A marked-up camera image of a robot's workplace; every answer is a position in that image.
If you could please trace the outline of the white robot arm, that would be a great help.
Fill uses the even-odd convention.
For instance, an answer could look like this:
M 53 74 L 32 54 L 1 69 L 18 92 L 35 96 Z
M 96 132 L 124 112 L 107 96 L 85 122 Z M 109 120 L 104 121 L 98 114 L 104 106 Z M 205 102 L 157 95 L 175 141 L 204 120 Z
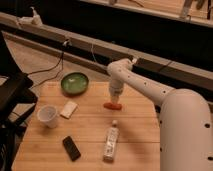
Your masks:
M 204 97 L 135 74 L 133 65 L 121 59 L 107 66 L 111 100 L 127 84 L 160 108 L 160 171 L 213 171 L 213 115 Z

